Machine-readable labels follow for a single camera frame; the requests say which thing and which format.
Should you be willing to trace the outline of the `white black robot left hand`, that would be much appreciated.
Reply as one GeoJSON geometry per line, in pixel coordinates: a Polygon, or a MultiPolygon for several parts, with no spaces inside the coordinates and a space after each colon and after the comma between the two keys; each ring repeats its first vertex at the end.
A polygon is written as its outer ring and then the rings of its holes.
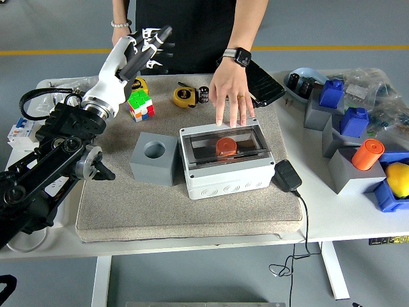
{"type": "Polygon", "coordinates": [[[120,38],[102,66],[97,84],[86,92],[82,107],[115,117],[119,105],[128,100],[137,73],[162,65],[155,56],[163,51],[172,31],[171,26],[146,28],[120,38]]]}

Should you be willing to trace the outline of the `person's right hand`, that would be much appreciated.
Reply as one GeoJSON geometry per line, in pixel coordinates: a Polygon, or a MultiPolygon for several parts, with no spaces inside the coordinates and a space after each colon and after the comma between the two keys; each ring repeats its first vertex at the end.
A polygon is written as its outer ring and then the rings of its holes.
{"type": "Polygon", "coordinates": [[[113,33],[112,33],[112,45],[115,46],[118,41],[124,37],[127,36],[131,33],[130,28],[113,28],[113,33]]]}

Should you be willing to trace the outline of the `person's left hand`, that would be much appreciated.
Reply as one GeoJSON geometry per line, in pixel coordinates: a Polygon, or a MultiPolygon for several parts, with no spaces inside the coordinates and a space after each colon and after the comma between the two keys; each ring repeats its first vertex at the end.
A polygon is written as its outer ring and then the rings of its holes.
{"type": "Polygon", "coordinates": [[[247,86],[247,75],[233,58],[223,57],[217,67],[211,83],[209,99],[215,107],[215,121],[221,125],[224,121],[226,102],[229,102],[229,125],[245,125],[247,115],[255,117],[251,96],[247,86]]]}

